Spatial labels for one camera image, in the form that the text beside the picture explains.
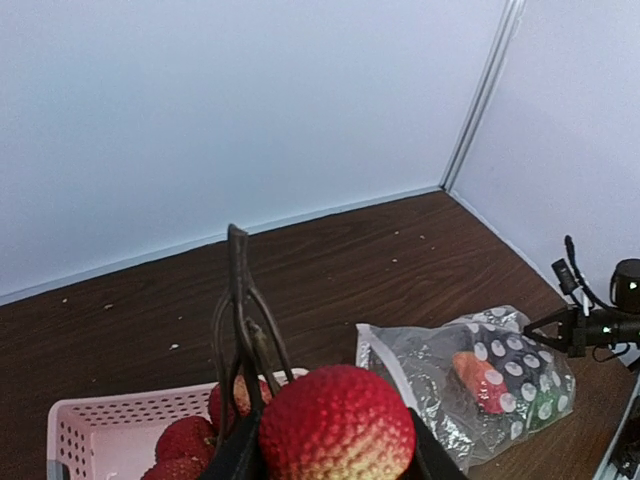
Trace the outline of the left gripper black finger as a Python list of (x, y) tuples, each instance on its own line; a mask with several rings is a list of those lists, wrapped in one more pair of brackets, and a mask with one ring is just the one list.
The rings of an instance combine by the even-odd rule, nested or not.
[(259, 427), (265, 406), (237, 420), (231, 434), (216, 450), (200, 480), (262, 480), (265, 460), (259, 446)]

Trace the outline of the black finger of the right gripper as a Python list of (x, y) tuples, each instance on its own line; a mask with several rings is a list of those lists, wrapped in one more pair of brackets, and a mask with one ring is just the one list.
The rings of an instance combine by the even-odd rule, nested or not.
[(416, 447), (405, 478), (407, 480), (468, 480), (442, 445), (419, 417), (409, 408), (416, 432)]

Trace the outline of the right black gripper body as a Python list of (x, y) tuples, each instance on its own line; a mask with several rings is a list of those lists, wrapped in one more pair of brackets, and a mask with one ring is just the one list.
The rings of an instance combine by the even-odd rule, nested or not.
[(564, 321), (564, 340), (567, 344), (568, 357), (584, 357), (588, 347), (600, 344), (596, 325), (590, 322), (590, 317), (584, 315), (584, 311), (570, 305), (567, 310), (567, 318)]

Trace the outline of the fake lychee bunch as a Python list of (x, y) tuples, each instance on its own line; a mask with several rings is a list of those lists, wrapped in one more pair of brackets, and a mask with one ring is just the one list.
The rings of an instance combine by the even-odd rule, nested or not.
[(227, 229), (228, 286), (210, 321), (219, 392), (214, 446), (198, 419), (159, 437), (146, 479), (199, 479), (237, 420), (265, 406), (264, 479), (398, 479), (416, 432), (401, 395), (375, 373), (330, 365), (295, 376), (284, 339), (248, 265), (249, 235)]

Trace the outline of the clear zip top bag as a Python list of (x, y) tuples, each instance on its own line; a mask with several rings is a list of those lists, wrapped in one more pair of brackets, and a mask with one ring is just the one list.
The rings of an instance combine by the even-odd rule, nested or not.
[(356, 364), (389, 382), (467, 472), (573, 410), (565, 359), (524, 334), (511, 305), (437, 328), (359, 323)]

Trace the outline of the pink plastic basket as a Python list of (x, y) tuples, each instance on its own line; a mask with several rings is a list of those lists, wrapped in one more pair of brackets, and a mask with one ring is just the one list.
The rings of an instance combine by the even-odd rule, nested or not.
[(164, 429), (208, 417), (216, 384), (56, 402), (47, 427), (48, 479), (139, 479), (155, 463)]

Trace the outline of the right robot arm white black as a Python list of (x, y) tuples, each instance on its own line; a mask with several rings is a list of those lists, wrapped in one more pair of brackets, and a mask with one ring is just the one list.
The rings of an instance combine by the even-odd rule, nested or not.
[(575, 379), (561, 355), (584, 356), (598, 349), (639, 342), (639, 261), (620, 261), (610, 280), (609, 302), (589, 287), (567, 251), (552, 269), (572, 304), (533, 323), (510, 325), (492, 315), (448, 324), (454, 345), (445, 356), (454, 385), (471, 413), (490, 420), (491, 433), (516, 441), (566, 416), (575, 397)]

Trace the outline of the dark purple fake eggplant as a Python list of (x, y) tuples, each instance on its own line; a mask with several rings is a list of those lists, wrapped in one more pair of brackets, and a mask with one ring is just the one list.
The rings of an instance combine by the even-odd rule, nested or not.
[(454, 355), (472, 352), (478, 359), (488, 361), (504, 377), (508, 393), (503, 397), (511, 395), (531, 402), (542, 378), (560, 385), (554, 355), (517, 328), (470, 321), (463, 325), (462, 334), (462, 345)]

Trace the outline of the green fake pepper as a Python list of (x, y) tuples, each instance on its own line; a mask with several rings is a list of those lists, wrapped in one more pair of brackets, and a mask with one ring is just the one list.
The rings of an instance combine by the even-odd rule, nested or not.
[(557, 386), (549, 378), (542, 378), (536, 396), (529, 407), (527, 430), (531, 433), (538, 432), (570, 414), (573, 400), (572, 383), (560, 383)]

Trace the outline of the red orange fake tomato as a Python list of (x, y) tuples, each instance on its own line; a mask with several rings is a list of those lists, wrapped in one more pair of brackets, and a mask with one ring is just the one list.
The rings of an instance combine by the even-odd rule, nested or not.
[(452, 359), (454, 370), (476, 403), (489, 414), (506, 413), (502, 397), (508, 393), (504, 377), (472, 352), (458, 352)]

